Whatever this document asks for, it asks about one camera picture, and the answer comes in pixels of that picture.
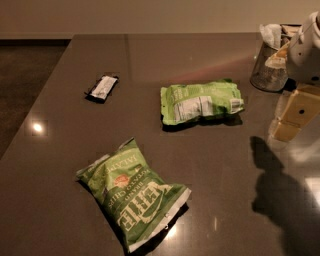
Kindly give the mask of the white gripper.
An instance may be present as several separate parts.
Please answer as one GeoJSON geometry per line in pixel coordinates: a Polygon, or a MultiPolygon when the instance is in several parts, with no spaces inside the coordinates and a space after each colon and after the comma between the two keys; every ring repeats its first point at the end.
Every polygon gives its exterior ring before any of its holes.
{"type": "Polygon", "coordinates": [[[271,122],[270,135],[279,141],[291,141],[300,132],[300,128],[306,126],[319,113],[320,87],[299,84],[290,94],[280,121],[271,122]]]}

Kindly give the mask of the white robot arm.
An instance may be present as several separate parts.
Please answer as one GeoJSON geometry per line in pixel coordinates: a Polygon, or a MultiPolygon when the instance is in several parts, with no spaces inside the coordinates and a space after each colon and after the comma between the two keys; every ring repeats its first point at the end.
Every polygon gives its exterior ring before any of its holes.
{"type": "Polygon", "coordinates": [[[292,140],[320,113],[320,13],[309,15],[291,40],[269,57],[266,64],[285,68],[296,88],[278,101],[270,134],[280,141],[292,140]]]}

